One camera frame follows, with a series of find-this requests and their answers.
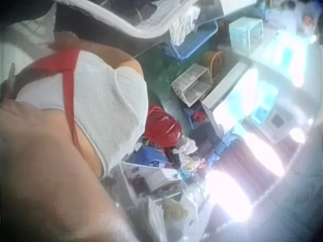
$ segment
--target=white knit garment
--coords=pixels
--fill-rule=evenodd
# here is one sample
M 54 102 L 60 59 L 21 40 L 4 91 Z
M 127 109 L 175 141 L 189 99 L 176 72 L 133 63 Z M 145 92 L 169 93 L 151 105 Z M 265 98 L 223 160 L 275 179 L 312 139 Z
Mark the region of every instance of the white knit garment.
M 62 74 L 26 85 L 17 101 L 64 111 Z M 75 70 L 75 120 L 100 158 L 104 176 L 134 149 L 148 112 L 146 82 L 132 68 L 116 70 L 81 51 Z

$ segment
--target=green surface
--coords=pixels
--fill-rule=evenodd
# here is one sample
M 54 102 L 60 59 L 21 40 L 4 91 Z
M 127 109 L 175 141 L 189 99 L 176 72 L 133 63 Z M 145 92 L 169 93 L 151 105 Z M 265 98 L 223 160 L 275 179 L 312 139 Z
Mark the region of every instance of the green surface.
M 201 64 L 204 53 L 211 50 L 212 46 L 213 38 L 184 61 L 165 55 L 158 46 L 137 58 L 147 83 L 149 102 L 161 105 L 166 112 L 179 121 L 187 136 L 191 134 L 191 125 L 182 112 L 183 108 L 187 106 L 176 96 L 171 83 L 192 64 Z

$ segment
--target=red object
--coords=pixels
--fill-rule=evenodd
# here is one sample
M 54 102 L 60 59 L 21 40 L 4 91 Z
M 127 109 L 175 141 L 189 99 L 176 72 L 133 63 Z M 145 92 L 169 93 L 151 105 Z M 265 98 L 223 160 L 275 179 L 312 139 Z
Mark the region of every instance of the red object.
M 193 115 L 194 122 L 200 124 L 206 120 L 206 114 L 204 112 L 196 112 Z
M 148 112 L 145 137 L 162 148 L 175 146 L 182 137 L 181 125 L 157 105 Z
M 38 69 L 50 75 L 63 74 L 65 116 L 71 131 L 73 144 L 82 154 L 74 119 L 74 71 L 79 53 L 80 50 L 78 49 L 66 49 L 34 62 L 30 68 Z

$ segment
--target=red strap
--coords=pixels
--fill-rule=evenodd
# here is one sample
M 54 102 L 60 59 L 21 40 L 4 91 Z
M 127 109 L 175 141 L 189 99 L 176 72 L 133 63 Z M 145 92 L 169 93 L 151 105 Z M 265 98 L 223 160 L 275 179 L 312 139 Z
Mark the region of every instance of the red strap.
M 82 154 L 74 119 L 74 71 L 80 50 L 67 49 L 34 62 L 31 67 L 49 74 L 63 73 L 63 95 L 65 116 L 72 135 L 73 144 Z

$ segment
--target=orange bucket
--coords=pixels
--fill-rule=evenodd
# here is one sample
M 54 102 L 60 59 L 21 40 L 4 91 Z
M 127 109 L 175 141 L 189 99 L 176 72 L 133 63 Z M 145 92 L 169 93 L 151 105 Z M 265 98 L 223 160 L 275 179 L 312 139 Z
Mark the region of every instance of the orange bucket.
M 204 54 L 203 65 L 209 69 L 213 80 L 219 76 L 225 60 L 226 58 L 223 52 L 207 51 Z

